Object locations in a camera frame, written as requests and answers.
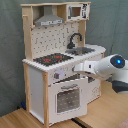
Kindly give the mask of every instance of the toy kitchen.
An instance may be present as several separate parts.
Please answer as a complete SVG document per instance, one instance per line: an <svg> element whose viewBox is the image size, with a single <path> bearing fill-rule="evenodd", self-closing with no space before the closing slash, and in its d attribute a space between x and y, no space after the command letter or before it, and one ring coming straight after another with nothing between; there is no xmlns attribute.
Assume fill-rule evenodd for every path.
<svg viewBox="0 0 128 128"><path fill-rule="evenodd" d="M101 96L100 80L73 71L103 58L105 48L85 44L90 2L22 4L26 107L46 128L87 114Z"/></svg>

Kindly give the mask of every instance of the kitchen counter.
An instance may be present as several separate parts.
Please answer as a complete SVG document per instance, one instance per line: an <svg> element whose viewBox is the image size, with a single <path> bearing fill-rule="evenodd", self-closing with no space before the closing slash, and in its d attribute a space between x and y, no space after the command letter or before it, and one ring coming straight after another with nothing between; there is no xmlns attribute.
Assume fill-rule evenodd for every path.
<svg viewBox="0 0 128 128"><path fill-rule="evenodd" d="M96 55L102 54L106 50L105 48L103 48L101 46L97 46L97 45L85 44L85 47L94 49L95 51L94 52L90 52L90 53L85 54L85 55L82 55L82 56L75 56L75 55L67 54L67 53L65 53L65 51L59 51L59 53L67 55L67 56L70 56L70 57L73 57L74 59L70 59L70 60L67 60L67 61L62 62L62 63L54 64L54 65L51 65L49 67L43 66L43 65L38 64L36 62L29 61L27 59L24 59L23 62L27 63L28 65L31 65L31 66L39 69L39 70L41 70L41 71L48 72L48 71L53 70L55 68L58 68L60 66L64 66L64 65L67 65L67 64L71 64L71 63L74 63L74 62L77 62L77 61L81 61L83 59L88 59L88 58L94 57Z"/></svg>

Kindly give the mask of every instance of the burner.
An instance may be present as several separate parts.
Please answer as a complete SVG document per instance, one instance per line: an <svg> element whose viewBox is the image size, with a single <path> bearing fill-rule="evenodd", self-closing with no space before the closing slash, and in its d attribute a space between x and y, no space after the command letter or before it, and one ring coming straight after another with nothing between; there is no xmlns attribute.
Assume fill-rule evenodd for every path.
<svg viewBox="0 0 128 128"><path fill-rule="evenodd" d="M34 62L43 64L45 66L50 66L50 65L54 65L56 63L64 62L69 59L73 59L73 57L63 55L60 53L54 53L54 54L47 55L44 57L36 58L36 59L34 59Z"/></svg>

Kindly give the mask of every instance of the table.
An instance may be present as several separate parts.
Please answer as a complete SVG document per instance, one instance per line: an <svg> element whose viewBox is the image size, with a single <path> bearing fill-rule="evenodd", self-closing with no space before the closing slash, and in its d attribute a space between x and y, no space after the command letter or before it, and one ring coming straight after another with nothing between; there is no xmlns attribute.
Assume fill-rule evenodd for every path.
<svg viewBox="0 0 128 128"><path fill-rule="evenodd" d="M115 128L128 118L128 94L117 94L102 82L102 96L88 104L86 116L76 120L87 128Z"/></svg>
<svg viewBox="0 0 128 128"><path fill-rule="evenodd" d="M0 118L0 128L44 128L44 125L23 109ZM50 128L81 128L71 120L54 124Z"/></svg>

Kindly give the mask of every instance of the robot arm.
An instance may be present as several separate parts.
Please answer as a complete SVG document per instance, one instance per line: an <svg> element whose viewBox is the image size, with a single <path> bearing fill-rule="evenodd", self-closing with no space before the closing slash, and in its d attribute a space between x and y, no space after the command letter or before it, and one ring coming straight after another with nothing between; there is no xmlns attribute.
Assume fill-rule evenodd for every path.
<svg viewBox="0 0 128 128"><path fill-rule="evenodd" d="M76 65L73 71L100 80L112 77L113 90L128 93L128 61L120 55L111 55L100 61L84 61Z"/></svg>

